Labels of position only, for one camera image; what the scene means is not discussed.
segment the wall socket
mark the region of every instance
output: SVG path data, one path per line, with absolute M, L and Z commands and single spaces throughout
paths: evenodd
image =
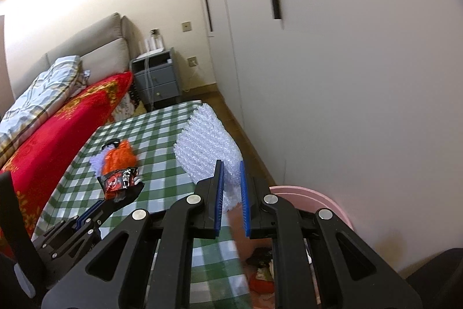
M 196 57 L 190 57 L 187 59 L 189 67 L 196 67 L 198 65 L 198 60 Z
M 181 29 L 183 32 L 191 31 L 191 21 L 186 21 L 181 24 Z

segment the red blanket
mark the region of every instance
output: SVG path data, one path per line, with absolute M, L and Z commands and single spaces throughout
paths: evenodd
M 9 170 L 31 236 L 43 207 L 64 172 L 91 137 L 104 125 L 132 82 L 131 72 L 102 80 L 70 99 L 50 117 L 3 166 Z M 0 232 L 0 250 L 5 246 Z

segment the upholstered headboard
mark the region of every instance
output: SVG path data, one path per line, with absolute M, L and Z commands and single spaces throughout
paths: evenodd
M 127 17 L 114 13 L 81 30 L 54 49 L 45 53 L 23 79 L 15 85 L 18 97 L 41 72 L 60 57 L 79 55 L 84 70 L 91 70 L 89 84 L 125 72 L 130 59 L 139 55 L 133 24 Z

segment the white wardrobe door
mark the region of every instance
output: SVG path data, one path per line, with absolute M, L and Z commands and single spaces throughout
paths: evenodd
M 241 126 L 242 110 L 225 0 L 203 0 L 212 64 L 219 91 Z
M 285 183 L 336 200 L 396 269 L 460 247 L 463 0 L 281 1 Z
M 280 75 L 289 51 L 270 0 L 227 0 L 238 69 L 245 131 L 270 174 L 283 182 L 284 88 Z

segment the orange snack bag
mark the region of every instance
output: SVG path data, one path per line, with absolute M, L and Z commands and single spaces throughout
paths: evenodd
M 105 165 L 101 175 L 106 175 L 113 170 L 126 169 L 137 166 L 137 158 L 133 154 L 128 140 L 120 142 L 119 147 L 112 149 L 105 156 Z

